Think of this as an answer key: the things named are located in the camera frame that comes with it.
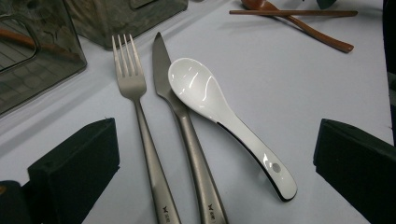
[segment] fork handle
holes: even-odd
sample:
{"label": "fork handle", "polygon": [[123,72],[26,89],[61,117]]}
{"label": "fork handle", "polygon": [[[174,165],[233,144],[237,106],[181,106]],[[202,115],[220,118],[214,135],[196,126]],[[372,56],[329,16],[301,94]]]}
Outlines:
{"label": "fork handle", "polygon": [[180,218],[177,213],[175,202],[166,181],[160,158],[149,132],[149,126],[139,100],[134,101],[139,129],[145,150],[146,164],[148,167],[149,182],[151,193],[154,200],[155,211],[158,223],[160,224],[179,224]]}
{"label": "fork handle", "polygon": [[198,136],[192,126],[188,110],[180,108],[175,112],[175,115],[189,156],[192,178],[200,206],[201,223],[226,224],[228,223],[227,216]]}
{"label": "fork handle", "polygon": [[332,48],[343,51],[344,53],[349,53],[354,48],[353,45],[350,45],[346,42],[334,39],[328,35],[325,35],[292,16],[284,16],[282,18],[294,23],[296,26],[298,26],[302,30],[304,30],[308,35],[311,35],[312,37],[314,37],[316,40],[322,42],[323,44],[326,44]]}

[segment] spoon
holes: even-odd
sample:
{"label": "spoon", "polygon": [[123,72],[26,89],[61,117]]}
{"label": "spoon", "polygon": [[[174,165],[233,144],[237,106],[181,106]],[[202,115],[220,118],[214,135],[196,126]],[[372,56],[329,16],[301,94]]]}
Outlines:
{"label": "spoon", "polygon": [[172,90],[185,105],[217,123],[242,143],[283,202],[294,198],[297,185],[288,169],[231,110],[209,69],[194,59],[182,58],[171,64],[168,78]]}
{"label": "spoon", "polygon": [[[273,4],[266,0],[242,0],[242,4],[247,7],[248,9],[251,10],[273,10],[273,11],[279,11],[277,7],[275,7]],[[332,47],[335,49],[338,49],[340,51],[343,51],[344,53],[349,53],[350,51],[353,50],[353,46],[342,42],[340,40],[334,39],[328,35],[325,35],[314,28],[308,26],[304,22],[292,17],[292,16],[281,16],[287,21],[292,22],[296,26],[300,27],[302,30],[304,30],[308,35],[311,35],[314,37],[316,40]]]}

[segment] knife handle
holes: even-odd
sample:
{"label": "knife handle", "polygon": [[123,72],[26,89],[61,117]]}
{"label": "knife handle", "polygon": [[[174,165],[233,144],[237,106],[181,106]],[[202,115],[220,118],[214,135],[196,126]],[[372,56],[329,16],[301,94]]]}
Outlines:
{"label": "knife handle", "polygon": [[201,223],[228,223],[219,192],[187,109],[176,112],[176,117],[189,156],[192,178],[200,207]]}
{"label": "knife handle", "polygon": [[149,183],[159,224],[180,224],[175,202],[166,181],[160,158],[149,132],[149,126],[139,100],[134,101],[137,120],[145,150]]}

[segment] black foam block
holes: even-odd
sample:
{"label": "black foam block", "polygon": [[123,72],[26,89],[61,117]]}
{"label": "black foam block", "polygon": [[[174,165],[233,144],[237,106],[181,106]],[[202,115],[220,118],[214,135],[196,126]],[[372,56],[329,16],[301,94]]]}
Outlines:
{"label": "black foam block", "polygon": [[0,223],[32,223],[21,185],[16,181],[0,181]]}
{"label": "black foam block", "polygon": [[354,126],[323,119],[314,164],[371,223],[396,223],[396,148]]}
{"label": "black foam block", "polygon": [[114,119],[89,124],[28,168],[34,223],[80,224],[118,171]]}

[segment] spoon handle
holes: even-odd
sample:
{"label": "spoon handle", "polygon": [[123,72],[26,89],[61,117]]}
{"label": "spoon handle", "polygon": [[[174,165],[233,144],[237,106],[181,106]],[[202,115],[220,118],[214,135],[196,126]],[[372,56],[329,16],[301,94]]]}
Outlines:
{"label": "spoon handle", "polygon": [[232,15],[260,15],[260,16],[334,16],[354,17],[358,11],[338,10],[230,10]]}
{"label": "spoon handle", "polygon": [[222,116],[218,124],[231,133],[256,159],[283,202],[294,198],[297,185],[286,166],[233,111]]}
{"label": "spoon handle", "polygon": [[304,30],[308,35],[311,35],[314,37],[316,40],[332,47],[335,49],[338,49],[340,51],[343,51],[344,53],[349,53],[350,51],[353,50],[353,45],[350,45],[348,43],[342,42],[340,40],[334,39],[328,35],[325,35],[314,28],[308,26],[304,22],[292,17],[292,16],[284,16],[282,17],[287,21],[290,21],[294,23],[296,26],[300,27],[302,30]]}

